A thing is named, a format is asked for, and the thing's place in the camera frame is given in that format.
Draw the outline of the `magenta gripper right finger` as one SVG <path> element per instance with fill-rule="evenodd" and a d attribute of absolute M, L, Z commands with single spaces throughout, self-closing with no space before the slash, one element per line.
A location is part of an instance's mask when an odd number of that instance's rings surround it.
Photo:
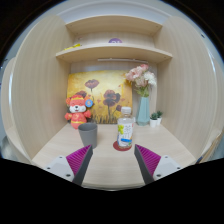
<path fill-rule="evenodd" d="M 153 174 L 161 156 L 140 145 L 135 145 L 134 155 L 137 159 L 144 183 L 152 183 L 154 181 Z"/>

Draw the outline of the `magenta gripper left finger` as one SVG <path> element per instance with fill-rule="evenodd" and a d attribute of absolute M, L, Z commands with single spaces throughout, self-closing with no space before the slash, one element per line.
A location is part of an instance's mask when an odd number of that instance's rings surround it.
<path fill-rule="evenodd" d="M 92 155 L 93 148 L 91 145 L 87 145 L 66 157 L 66 160 L 74 174 L 73 183 L 76 185 L 82 185 Z"/>

